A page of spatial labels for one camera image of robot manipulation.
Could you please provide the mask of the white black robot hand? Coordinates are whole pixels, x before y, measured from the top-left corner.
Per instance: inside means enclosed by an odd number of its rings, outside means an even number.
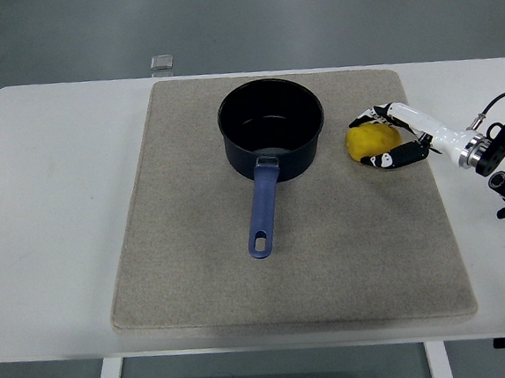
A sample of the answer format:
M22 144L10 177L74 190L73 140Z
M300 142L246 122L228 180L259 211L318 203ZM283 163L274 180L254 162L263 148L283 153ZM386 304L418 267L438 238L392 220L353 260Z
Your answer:
M446 154L459 167L471 166L478 134L453 130L404 103L382 104L353 120L345 146L355 161L393 170L424 160L430 152Z

